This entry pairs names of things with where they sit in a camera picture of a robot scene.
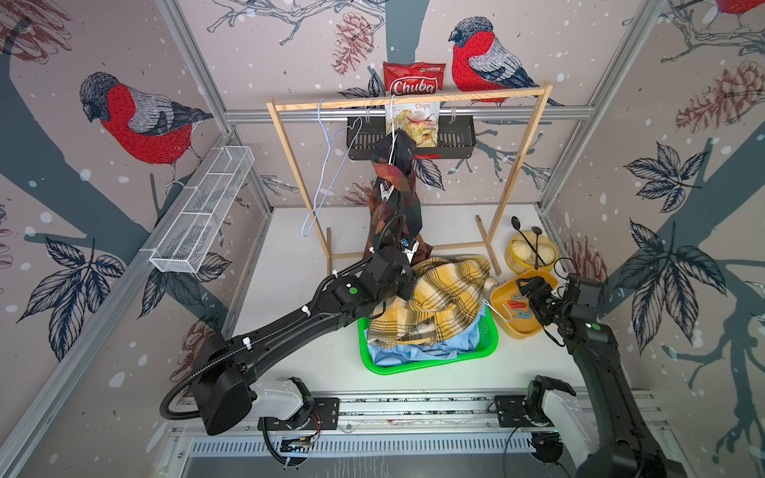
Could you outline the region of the white wire hanger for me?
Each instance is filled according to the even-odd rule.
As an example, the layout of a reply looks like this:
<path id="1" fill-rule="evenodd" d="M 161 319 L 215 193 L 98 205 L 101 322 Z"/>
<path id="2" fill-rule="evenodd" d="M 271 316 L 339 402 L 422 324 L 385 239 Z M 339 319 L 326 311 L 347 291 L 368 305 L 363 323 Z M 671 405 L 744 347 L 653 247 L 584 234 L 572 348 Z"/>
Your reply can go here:
<path id="1" fill-rule="evenodd" d="M 308 237 L 312 231 L 317 230 L 319 228 L 318 223 L 319 223 L 319 217 L 322 212 L 322 209 L 327 203 L 328 198 L 334 194 L 333 188 L 335 186 L 335 183 L 338 180 L 340 173 L 342 172 L 345 164 L 348 162 L 350 158 L 350 147 L 346 147 L 345 151 L 341 155 L 340 163 L 337 169 L 335 170 L 334 175 L 332 177 L 329 177 L 328 168 L 330 165 L 330 160 L 332 159 L 332 156 L 335 152 L 333 143 L 336 137 L 338 137 L 340 133 L 351 133 L 352 134 L 351 145 L 354 145 L 359 135 L 358 127 L 362 125 L 362 121 L 360 119 L 354 119 L 350 127 L 346 125 L 346 127 L 343 127 L 342 129 L 337 129 L 336 131 L 334 131 L 334 133 L 330 133 L 323 119 L 323 104 L 324 104 L 324 100 L 320 100 L 317 106 L 316 119 L 324 135 L 325 145 L 326 145 L 326 155 L 321 163 L 320 175 L 317 182 L 317 189 L 313 195 L 311 205 L 309 206 L 309 212 L 306 214 L 303 224 L 301 226 L 300 232 L 304 238 Z"/>

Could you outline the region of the teal clothespin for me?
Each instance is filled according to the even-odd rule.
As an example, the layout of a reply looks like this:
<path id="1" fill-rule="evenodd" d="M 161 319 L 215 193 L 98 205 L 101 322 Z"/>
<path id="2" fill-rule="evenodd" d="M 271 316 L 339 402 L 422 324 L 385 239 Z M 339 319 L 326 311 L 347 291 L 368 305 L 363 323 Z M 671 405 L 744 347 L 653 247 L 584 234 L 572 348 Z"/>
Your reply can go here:
<path id="1" fill-rule="evenodd" d="M 533 315 L 532 315 L 532 314 L 530 314 L 530 313 L 528 313 L 528 312 L 525 312 L 525 311 L 523 311 L 523 310 L 516 310 L 516 309 L 512 309 L 512 310 L 511 310 L 511 313 L 512 313 L 512 317 L 513 317 L 514 319 L 529 320 L 529 319 L 532 319 L 532 318 L 533 318 Z"/>

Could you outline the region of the light blue long-sleeve shirt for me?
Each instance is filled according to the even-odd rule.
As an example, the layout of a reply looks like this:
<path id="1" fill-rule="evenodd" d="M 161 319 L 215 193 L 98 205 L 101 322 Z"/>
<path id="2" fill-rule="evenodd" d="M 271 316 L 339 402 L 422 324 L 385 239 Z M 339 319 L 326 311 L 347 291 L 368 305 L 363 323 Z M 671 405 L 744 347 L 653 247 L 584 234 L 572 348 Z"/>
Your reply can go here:
<path id="1" fill-rule="evenodd" d="M 474 353 L 481 339 L 480 321 L 486 318 L 482 308 L 473 323 L 452 339 L 427 347 L 422 345 L 398 345 L 390 349 L 367 344 L 372 363 L 380 368 L 395 368 L 421 362 L 443 362 Z"/>

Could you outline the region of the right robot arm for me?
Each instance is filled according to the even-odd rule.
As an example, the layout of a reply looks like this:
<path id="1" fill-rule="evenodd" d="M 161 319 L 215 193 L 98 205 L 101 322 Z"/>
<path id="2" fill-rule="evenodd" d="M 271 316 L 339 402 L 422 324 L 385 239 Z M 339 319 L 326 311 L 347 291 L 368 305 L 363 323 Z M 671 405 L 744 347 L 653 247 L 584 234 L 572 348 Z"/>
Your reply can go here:
<path id="1" fill-rule="evenodd" d="M 560 434 L 578 477 L 683 477 L 683 465 L 668 458 L 639 410 L 622 367 L 618 341 L 598 323 L 601 283 L 570 274 L 561 297 L 542 277 L 519 277 L 520 294 L 537 322 L 556 327 L 583 376 L 594 418 L 577 410 L 575 390 L 563 380 L 536 376 L 527 388 L 525 414 Z"/>

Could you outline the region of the yellow plaid flannel shirt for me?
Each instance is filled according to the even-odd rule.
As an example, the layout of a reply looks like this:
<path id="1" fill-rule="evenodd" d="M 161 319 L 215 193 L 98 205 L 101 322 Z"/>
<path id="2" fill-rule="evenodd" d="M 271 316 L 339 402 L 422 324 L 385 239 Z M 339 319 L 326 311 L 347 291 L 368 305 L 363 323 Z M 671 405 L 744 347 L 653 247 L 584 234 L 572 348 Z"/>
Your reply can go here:
<path id="1" fill-rule="evenodd" d="M 383 349 L 430 347 L 456 337 L 478 316 L 490 269 L 480 255 L 432 257 L 414 265 L 412 296 L 394 296 L 376 307 L 367 343 Z"/>

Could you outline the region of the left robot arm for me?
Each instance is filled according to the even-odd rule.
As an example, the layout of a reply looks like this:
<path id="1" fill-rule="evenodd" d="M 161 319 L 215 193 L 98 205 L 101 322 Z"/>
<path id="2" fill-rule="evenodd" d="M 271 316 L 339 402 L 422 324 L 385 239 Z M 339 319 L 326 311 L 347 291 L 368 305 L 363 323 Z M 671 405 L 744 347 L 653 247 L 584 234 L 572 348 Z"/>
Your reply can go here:
<path id="1" fill-rule="evenodd" d="M 392 297 L 407 299 L 416 286 L 412 257 L 416 239 L 404 233 L 404 215 L 393 215 L 368 257 L 318 286 L 292 313 L 231 339 L 215 333 L 202 344 L 192 371 L 165 395 L 166 420 L 201 419 L 209 435 L 221 434 L 249 415 L 295 429 L 314 412 L 314 398 L 300 378 L 263 380 L 263 374 L 314 340 L 361 319 L 374 320 Z"/>

